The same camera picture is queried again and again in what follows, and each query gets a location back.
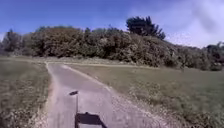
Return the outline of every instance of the foliage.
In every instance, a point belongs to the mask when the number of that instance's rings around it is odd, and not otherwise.
[[[155,36],[159,39],[165,39],[166,35],[159,28],[159,25],[152,23],[151,18],[132,17],[126,21],[128,30],[142,36]]]
[[[221,70],[223,42],[199,49],[171,44],[150,17],[127,20],[130,32],[117,28],[85,30],[56,26],[40,27],[20,36],[10,30],[4,40],[7,52],[39,57],[99,57],[159,67],[189,67]]]
[[[7,52],[13,52],[14,50],[18,49],[21,42],[21,35],[18,33],[13,32],[13,30],[9,30],[9,32],[6,33],[2,45],[3,49]]]

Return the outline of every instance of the blue sky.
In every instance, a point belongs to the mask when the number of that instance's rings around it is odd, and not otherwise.
[[[224,40],[223,0],[0,0],[0,38],[39,26],[126,30],[131,16],[151,16],[177,44],[202,47]]]

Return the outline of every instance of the green grass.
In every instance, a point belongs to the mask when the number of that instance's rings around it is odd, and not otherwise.
[[[120,93],[165,107],[186,127],[224,127],[224,72],[70,66]]]
[[[32,127],[48,93],[45,65],[0,60],[0,81],[0,127]]]

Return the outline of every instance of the white cloud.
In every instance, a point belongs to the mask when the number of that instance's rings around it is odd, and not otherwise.
[[[150,9],[150,5],[134,7],[129,16],[151,16],[173,43],[203,47],[224,40],[222,0],[177,1],[156,10]]]

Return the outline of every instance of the paved path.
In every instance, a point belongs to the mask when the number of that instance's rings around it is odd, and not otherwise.
[[[48,128],[75,128],[78,93],[80,128],[166,128],[159,117],[144,113],[93,78],[62,64],[48,63],[53,91],[48,105]]]

